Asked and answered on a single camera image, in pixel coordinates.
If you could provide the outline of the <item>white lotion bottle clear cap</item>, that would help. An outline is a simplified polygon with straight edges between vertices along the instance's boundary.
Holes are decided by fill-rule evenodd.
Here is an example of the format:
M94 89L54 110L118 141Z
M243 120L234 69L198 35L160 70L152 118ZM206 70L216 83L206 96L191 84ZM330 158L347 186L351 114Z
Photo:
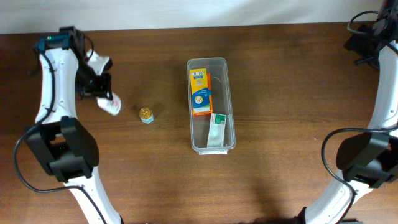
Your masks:
M120 97L115 94L112 93L112 99L108 99L108 98L100 98L98 97L96 99L98 106L105 110L107 113L113 115L113 116L117 116L121 110L121 99Z

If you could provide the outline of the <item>small jar gold lid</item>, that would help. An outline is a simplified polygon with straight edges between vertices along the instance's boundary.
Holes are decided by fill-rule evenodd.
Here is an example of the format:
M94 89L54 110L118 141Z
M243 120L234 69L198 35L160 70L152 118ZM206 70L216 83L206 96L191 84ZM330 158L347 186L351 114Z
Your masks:
M149 124L154 120L154 115L152 113L152 110L147 107L141 108L139 110L139 116L141 121L146 124Z

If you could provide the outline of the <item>yellow blue medicine box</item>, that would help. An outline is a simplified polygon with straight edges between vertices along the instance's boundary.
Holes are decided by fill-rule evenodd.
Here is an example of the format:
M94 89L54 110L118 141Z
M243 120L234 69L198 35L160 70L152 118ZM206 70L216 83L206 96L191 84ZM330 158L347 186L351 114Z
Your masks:
M189 77L193 115L211 114L213 111L213 101L210 73L205 68L191 69Z

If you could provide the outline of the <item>orange red medicine box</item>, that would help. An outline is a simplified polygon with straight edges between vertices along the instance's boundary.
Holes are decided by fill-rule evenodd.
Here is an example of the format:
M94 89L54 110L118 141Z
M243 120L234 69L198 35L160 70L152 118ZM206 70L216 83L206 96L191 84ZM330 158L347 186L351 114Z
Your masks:
M192 114L194 116L209 115L213 112L213 100L211 95L211 75L207 73L207 87L194 92L192 96Z

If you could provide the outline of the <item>white green medicine box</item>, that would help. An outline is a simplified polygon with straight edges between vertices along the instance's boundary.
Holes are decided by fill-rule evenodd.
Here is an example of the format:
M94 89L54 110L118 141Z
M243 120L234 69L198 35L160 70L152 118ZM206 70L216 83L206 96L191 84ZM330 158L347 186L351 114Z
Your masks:
M208 132L207 147L223 147L226 128L226 115L212 113Z

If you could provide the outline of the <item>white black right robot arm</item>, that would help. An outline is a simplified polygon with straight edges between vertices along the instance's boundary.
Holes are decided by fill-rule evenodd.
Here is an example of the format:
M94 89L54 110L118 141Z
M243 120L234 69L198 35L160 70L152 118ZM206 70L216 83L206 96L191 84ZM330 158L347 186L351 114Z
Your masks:
M352 36L345 48L361 56L356 65L379 70L376 102L367 128L332 131L322 142L321 158L332 180L322 195L303 207L292 223L346 223L345 216L364 195L386 182L397 180L397 0L384 1L371 27L347 30ZM328 140L336 134L354 132L336 154L338 170L325 157Z

